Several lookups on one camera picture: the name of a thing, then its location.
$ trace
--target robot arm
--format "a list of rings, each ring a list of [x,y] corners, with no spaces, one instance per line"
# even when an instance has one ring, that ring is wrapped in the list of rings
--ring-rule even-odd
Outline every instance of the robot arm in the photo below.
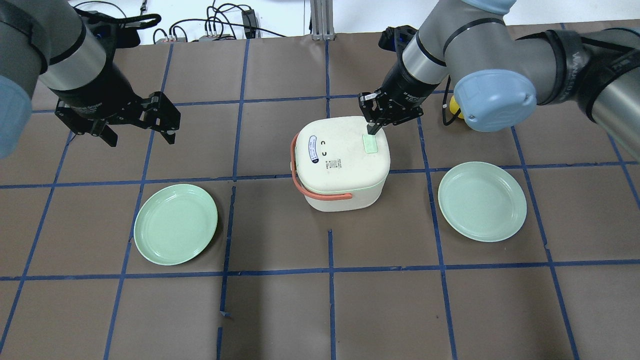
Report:
[[[77,135],[115,146],[118,136],[108,125],[133,124],[175,141],[175,106],[161,92],[136,95],[113,64],[115,49],[138,45],[136,30],[157,24],[159,16],[78,13],[65,0],[0,0],[0,158],[14,150],[31,116],[38,77],[60,98],[56,116]],[[140,22],[150,17],[157,21]]]
[[[472,129],[504,129],[536,105],[573,100],[640,159],[640,29],[548,30],[514,41],[502,20],[514,3],[441,0],[418,31],[387,29],[379,45],[398,60],[379,89],[358,98],[369,133],[422,115],[420,104],[449,75]]]

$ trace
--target black cable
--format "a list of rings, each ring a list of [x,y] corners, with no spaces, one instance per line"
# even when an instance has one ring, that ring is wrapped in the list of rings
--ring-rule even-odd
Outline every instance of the black cable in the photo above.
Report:
[[[122,14],[122,16],[127,17],[127,14],[125,14],[124,11],[122,11],[122,9],[118,5],[116,5],[114,3],[110,3],[109,1],[83,1],[82,3],[76,4],[74,6],[74,9],[77,8],[80,5],[92,4],[92,3],[107,4],[107,5],[114,6],[116,9],[120,10],[120,13]]]
[[[222,34],[224,34],[224,32],[225,32],[225,26],[224,26],[224,24],[231,24],[231,23],[229,22],[229,18],[228,18],[225,14],[220,13],[220,15],[222,15],[222,16],[225,18],[225,20],[227,21],[226,23],[220,22],[220,24],[221,24],[220,35],[222,35]],[[209,19],[219,20],[219,19],[218,19],[218,17],[217,17],[217,16],[215,16],[215,15],[214,15],[214,16],[212,16],[212,17],[209,17]],[[237,37],[236,37],[236,31],[234,30],[234,27],[233,27],[233,26],[231,26],[231,25],[229,25],[229,29],[231,29],[231,34],[234,36],[234,38],[237,38]]]
[[[182,32],[184,33],[184,42],[189,42],[189,40],[187,39],[187,32],[184,31],[182,26],[174,26],[173,27],[173,35],[175,36],[175,39],[178,40],[178,35],[175,33],[175,28],[180,28],[180,30],[182,30]]]
[[[153,28],[154,26],[158,25],[158,23],[160,23],[160,21],[162,20],[162,17],[156,13],[150,13],[142,16],[126,17],[124,19],[116,19],[113,17],[86,12],[80,9],[75,9],[75,10],[76,10],[76,13],[80,16],[87,17],[92,20],[104,21],[108,24],[126,25],[132,22],[140,22],[140,25],[136,26],[138,29]]]
[[[222,9],[222,6],[230,6],[230,8],[226,9],[226,10],[225,10],[225,12],[229,12],[229,11],[231,11],[231,10],[235,9],[235,8],[240,9],[240,11],[241,11],[241,12],[243,12],[243,11],[244,11],[244,9],[242,9],[242,8],[240,7],[241,5],[236,5],[236,4],[232,4],[232,3],[224,3],[224,4],[220,5],[220,6],[218,7],[218,9]]]
[[[180,21],[177,21],[177,22],[173,23],[173,25],[171,25],[169,28],[171,29],[174,26],[176,26],[177,24],[181,24],[181,23],[186,22],[186,21],[213,21],[213,22],[217,22],[219,24],[227,24],[229,26],[231,26],[231,25],[233,25],[233,26],[241,26],[241,27],[243,27],[245,29],[256,29],[256,30],[264,31],[264,32],[269,33],[269,34],[276,35],[277,37],[282,37],[282,38],[286,37],[286,35],[278,34],[278,33],[274,32],[274,31],[263,29],[263,28],[256,28],[255,26],[249,26],[249,25],[244,25],[244,24],[233,24],[231,22],[223,22],[223,21],[220,21],[220,20],[209,20],[209,19],[184,19],[184,20],[180,20]]]
[[[157,32],[158,32],[158,31],[161,31],[161,32],[162,32],[162,34],[164,34],[164,38],[168,38],[168,36],[167,36],[167,34],[166,34],[166,31],[165,31],[165,30],[162,30],[161,28],[157,28],[157,29],[154,31],[154,44],[156,43],[156,34],[157,34]]]
[[[445,86],[445,89],[444,89],[444,95],[442,96],[442,124],[444,124],[444,126],[449,126],[453,124],[453,122],[456,121],[456,117],[458,117],[458,115],[460,115],[460,113],[462,112],[462,109],[458,108],[458,110],[453,115],[453,117],[451,117],[451,119],[447,121],[446,109],[447,109],[447,98],[449,97],[448,95],[449,95],[450,85],[451,85],[451,77],[449,76],[449,78],[447,79],[447,86]]]
[[[207,6],[207,19],[211,18],[211,15],[209,15],[209,9],[212,9],[214,12],[217,11],[218,9],[215,6]],[[204,23],[204,30],[207,31],[207,25],[209,26],[209,32],[210,33],[214,33],[214,32],[218,32],[218,29],[216,28],[216,23],[213,23],[213,31],[211,30],[211,23],[209,21]],[[225,32],[225,26],[224,24],[221,25],[222,28],[220,29],[220,33],[224,33]]]

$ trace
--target label sticker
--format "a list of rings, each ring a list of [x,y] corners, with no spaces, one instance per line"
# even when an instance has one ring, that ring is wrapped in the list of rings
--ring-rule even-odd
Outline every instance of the label sticker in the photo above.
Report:
[[[318,161],[320,161],[318,159],[318,153],[316,151],[316,141],[317,137],[315,135],[312,135],[309,138],[309,157],[311,158],[311,162],[314,164],[317,164]]]
[[[328,160],[328,161],[325,161],[325,163],[326,163],[326,168],[342,168],[342,160],[341,159]]]

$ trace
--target rice cooker handle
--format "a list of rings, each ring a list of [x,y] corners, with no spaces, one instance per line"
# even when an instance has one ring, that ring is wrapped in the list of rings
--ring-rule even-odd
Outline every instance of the rice cooker handle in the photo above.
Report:
[[[291,142],[291,178],[293,179],[293,184],[296,185],[299,192],[301,192],[304,196],[310,197],[311,199],[321,200],[321,201],[331,201],[331,200],[349,200],[353,198],[351,193],[342,193],[342,194],[333,194],[333,195],[320,195],[318,193],[312,193],[307,190],[296,177],[296,140],[298,139],[298,135],[294,136],[293,141]]]

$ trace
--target power adapter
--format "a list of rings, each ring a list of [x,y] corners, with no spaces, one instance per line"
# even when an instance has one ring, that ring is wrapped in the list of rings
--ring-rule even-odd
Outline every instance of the power adapter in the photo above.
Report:
[[[258,30],[258,19],[255,17],[255,10],[243,10],[242,11],[242,23],[247,28],[244,28],[245,38],[255,38]]]

